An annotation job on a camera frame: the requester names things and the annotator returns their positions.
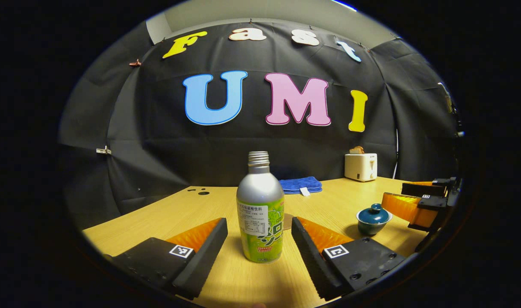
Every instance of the table surface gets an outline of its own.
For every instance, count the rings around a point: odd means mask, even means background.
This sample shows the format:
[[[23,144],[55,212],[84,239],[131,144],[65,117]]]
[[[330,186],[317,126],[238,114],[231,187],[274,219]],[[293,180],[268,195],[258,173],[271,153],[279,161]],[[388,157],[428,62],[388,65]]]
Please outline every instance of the table surface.
[[[356,240],[362,237],[357,230],[356,213],[372,203],[381,203],[383,193],[400,193],[403,182],[380,177],[366,183],[347,178],[322,181],[321,192],[307,197],[285,195],[285,213]],[[202,191],[209,194],[198,195]],[[284,231],[283,253],[278,261],[256,264],[245,259],[239,238],[236,191],[237,187],[188,187],[134,212],[87,228],[84,234],[100,252],[116,256],[147,238],[165,240],[204,222],[225,217],[228,237],[194,303],[208,308],[238,308],[255,302],[263,302],[268,308],[312,308],[325,304],[309,278],[290,229]],[[394,216],[372,238],[408,257],[426,236],[426,232],[407,228],[408,224]]]

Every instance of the silver bottle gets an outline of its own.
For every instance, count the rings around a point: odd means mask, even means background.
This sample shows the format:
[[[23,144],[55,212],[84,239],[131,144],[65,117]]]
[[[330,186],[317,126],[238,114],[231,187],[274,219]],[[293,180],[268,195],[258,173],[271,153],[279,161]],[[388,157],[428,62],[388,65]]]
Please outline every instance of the silver bottle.
[[[280,257],[283,248],[284,193],[278,179],[270,173],[268,152],[249,152],[248,166],[249,174],[239,183],[236,194],[243,252],[250,261],[270,263]],[[269,220],[256,219],[262,215],[268,215]],[[255,233],[250,227],[264,223],[264,234]]]

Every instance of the bottle label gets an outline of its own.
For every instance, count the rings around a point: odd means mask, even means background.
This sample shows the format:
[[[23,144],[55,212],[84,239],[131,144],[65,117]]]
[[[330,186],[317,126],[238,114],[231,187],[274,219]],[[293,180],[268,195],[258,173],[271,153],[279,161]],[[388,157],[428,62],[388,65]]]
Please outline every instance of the bottle label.
[[[237,201],[241,243],[247,259],[257,263],[277,260],[283,249],[284,199],[247,204]]]

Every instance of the black backdrop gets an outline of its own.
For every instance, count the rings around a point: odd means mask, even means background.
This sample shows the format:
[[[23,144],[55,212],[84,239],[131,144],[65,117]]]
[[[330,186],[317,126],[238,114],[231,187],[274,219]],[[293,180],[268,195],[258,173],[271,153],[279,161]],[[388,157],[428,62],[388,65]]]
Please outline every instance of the black backdrop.
[[[263,41],[231,41],[232,30],[261,29]],[[295,43],[291,31],[313,31],[318,46]],[[173,39],[207,31],[183,53],[163,59]],[[278,179],[344,177],[344,154],[361,145],[378,155],[378,176],[422,181],[456,176],[456,117],[443,80],[416,50],[394,39],[367,51],[309,25],[241,23],[211,26],[151,46],[145,23],[124,35],[91,65],[74,88],[59,142],[67,204],[79,228],[129,213],[195,186],[237,186],[252,150],[270,154]],[[348,43],[352,60],[336,41]],[[129,66],[141,59],[139,68]],[[185,115],[184,79],[211,74],[207,105],[224,107],[226,71],[246,71],[241,112],[220,125],[198,125]],[[291,120],[269,125],[272,90],[265,75],[287,74],[302,91],[309,78],[326,80],[331,124]],[[348,130],[351,90],[368,96],[365,131]],[[397,136],[399,155],[397,156]],[[107,145],[111,156],[95,153]]]
[[[0,46],[14,45],[0,53],[0,306],[176,306],[99,265],[63,206],[55,168],[59,119],[76,80],[106,46],[168,3],[121,5],[0,9]],[[521,215],[509,210],[521,204],[521,49],[507,48],[520,41],[521,3],[447,1],[428,9],[423,1],[360,0],[356,8],[426,55],[460,102],[470,179],[462,204],[474,205],[433,261],[368,306],[521,306]],[[502,57],[505,50],[512,55]],[[502,145],[513,150],[511,160]]]

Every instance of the pink letter m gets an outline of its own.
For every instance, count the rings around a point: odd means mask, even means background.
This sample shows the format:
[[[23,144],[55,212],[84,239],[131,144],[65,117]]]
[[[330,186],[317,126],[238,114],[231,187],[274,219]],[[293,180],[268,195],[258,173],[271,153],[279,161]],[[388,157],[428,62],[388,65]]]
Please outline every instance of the pink letter m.
[[[289,107],[296,123],[302,122],[309,106],[309,115],[306,122],[315,126],[330,125],[327,113],[327,97],[325,90],[328,82],[318,78],[310,78],[302,93],[287,74],[270,73],[264,77],[272,84],[272,113],[266,117],[271,125],[289,123],[290,117],[285,114],[284,104]]]

